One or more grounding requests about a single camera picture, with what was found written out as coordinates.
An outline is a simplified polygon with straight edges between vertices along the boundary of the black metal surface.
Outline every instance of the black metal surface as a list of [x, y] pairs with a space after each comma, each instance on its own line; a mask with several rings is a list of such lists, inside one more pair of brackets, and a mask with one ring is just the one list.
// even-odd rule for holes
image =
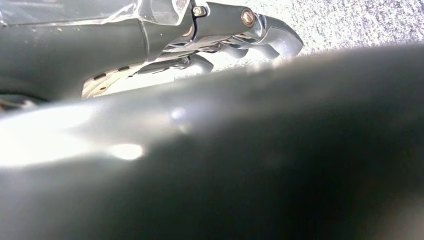
[[[0, 239], [416, 239], [423, 55], [311, 56], [1, 118]], [[144, 154], [107, 154], [121, 144]]]
[[0, 93], [81, 98], [86, 80], [147, 60], [137, 19], [102, 25], [14, 26], [0, 33]]

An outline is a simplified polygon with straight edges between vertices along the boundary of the plastic wrap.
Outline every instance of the plastic wrap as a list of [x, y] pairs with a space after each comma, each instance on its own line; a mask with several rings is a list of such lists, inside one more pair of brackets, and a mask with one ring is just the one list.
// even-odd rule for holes
[[181, 23], [190, 0], [0, 0], [0, 26], [101, 25], [139, 19]]

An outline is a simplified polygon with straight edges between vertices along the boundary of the brass bolt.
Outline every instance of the brass bolt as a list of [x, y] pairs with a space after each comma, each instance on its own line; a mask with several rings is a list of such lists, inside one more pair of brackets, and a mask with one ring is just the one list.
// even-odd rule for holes
[[255, 23], [255, 14], [250, 9], [245, 9], [241, 14], [241, 20], [247, 27], [252, 27]]
[[204, 6], [195, 6], [193, 8], [193, 14], [195, 17], [204, 17], [208, 14]]

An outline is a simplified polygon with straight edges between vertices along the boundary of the bolt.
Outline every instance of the bolt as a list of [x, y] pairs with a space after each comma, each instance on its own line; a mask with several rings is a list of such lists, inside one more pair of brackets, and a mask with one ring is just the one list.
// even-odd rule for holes
[[204, 17], [208, 14], [204, 6], [195, 6], [193, 8], [193, 14], [195, 17]]
[[255, 14], [250, 9], [245, 9], [241, 13], [241, 20], [243, 21], [243, 24], [246, 25], [246, 27], [252, 27], [255, 23]]

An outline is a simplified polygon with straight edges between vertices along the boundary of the gray carpet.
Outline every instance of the gray carpet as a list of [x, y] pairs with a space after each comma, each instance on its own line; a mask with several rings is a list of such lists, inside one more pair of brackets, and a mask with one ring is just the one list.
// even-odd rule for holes
[[[301, 55], [363, 46], [424, 42], [424, 0], [210, 0], [242, 5], [285, 21], [305, 47]], [[266, 61], [207, 54], [216, 70]]]

